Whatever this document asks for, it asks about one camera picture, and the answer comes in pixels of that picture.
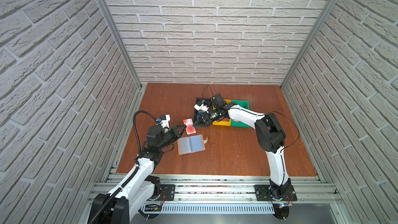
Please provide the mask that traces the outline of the tan leather card holder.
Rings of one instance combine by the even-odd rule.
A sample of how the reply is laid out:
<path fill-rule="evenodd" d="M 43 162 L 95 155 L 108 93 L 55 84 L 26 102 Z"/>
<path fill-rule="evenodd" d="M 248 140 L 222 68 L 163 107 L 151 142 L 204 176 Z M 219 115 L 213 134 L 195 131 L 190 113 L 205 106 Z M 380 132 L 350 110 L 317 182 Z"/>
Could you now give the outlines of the tan leather card holder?
<path fill-rule="evenodd" d="M 195 153 L 204 151 L 205 144 L 208 142 L 208 138 L 203 138 L 203 135 L 194 135 L 185 138 L 180 138 L 177 141 L 178 154 L 185 155 L 189 153 Z"/>

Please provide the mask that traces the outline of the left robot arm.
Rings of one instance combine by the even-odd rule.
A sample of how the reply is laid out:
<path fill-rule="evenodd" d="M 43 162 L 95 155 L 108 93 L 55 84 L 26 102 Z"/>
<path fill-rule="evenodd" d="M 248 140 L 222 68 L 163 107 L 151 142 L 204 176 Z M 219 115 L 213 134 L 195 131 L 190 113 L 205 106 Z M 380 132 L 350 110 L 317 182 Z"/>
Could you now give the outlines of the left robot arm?
<path fill-rule="evenodd" d="M 87 223 L 130 224 L 147 200 L 160 197 L 160 180 L 151 174 L 162 159 L 163 149 L 180 139 L 186 128 L 185 124 L 151 126 L 134 167 L 112 190 L 95 197 Z"/>

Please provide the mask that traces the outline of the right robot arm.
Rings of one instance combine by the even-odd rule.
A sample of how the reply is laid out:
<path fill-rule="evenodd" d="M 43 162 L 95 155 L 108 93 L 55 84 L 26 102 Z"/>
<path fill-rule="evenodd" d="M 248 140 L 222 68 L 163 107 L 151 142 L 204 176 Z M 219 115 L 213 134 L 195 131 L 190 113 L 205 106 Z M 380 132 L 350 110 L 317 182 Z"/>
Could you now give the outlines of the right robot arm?
<path fill-rule="evenodd" d="M 280 200 L 287 193 L 292 193 L 292 184 L 285 162 L 286 134 L 274 113 L 257 113 L 231 102 L 227 103 L 220 94 L 210 99 L 210 105 L 205 100 L 198 100 L 194 106 L 200 112 L 200 117 L 194 122 L 194 127 L 208 127 L 214 121 L 224 118 L 242 122 L 256 131 L 259 146 L 266 152 L 269 169 L 269 190 L 271 196 Z"/>

